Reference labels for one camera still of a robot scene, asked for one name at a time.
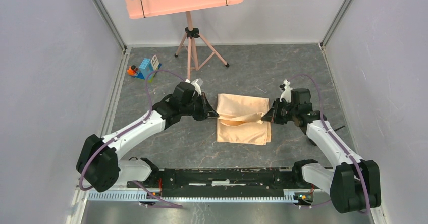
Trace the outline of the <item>peach satin napkin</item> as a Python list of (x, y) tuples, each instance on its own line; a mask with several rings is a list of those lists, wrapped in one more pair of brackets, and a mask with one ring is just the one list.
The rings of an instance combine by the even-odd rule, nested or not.
[(271, 142), (271, 124), (261, 118), (270, 109), (269, 99), (218, 94), (217, 141), (266, 145)]

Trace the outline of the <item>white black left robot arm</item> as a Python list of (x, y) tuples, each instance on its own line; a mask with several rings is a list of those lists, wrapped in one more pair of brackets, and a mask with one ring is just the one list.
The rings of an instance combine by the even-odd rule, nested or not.
[(87, 137), (76, 164), (80, 173), (79, 188), (104, 192), (114, 185), (133, 180), (149, 188), (155, 186), (158, 173), (148, 160), (129, 163), (121, 158), (147, 138), (179, 122), (181, 117), (191, 116), (196, 121), (217, 118), (218, 113), (201, 91), (202, 84), (201, 79), (182, 81), (173, 93), (124, 128), (103, 137), (95, 134)]

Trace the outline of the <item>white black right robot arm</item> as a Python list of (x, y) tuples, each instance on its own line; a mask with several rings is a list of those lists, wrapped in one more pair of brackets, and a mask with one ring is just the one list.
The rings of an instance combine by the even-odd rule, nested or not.
[(317, 146), (332, 166), (317, 161), (294, 164), (292, 183), (304, 188), (309, 183), (326, 192), (339, 213), (368, 211), (382, 203), (380, 169), (373, 160), (356, 154), (331, 128), (321, 109), (313, 110), (309, 89), (280, 85), (282, 94), (262, 120), (273, 124), (293, 122)]

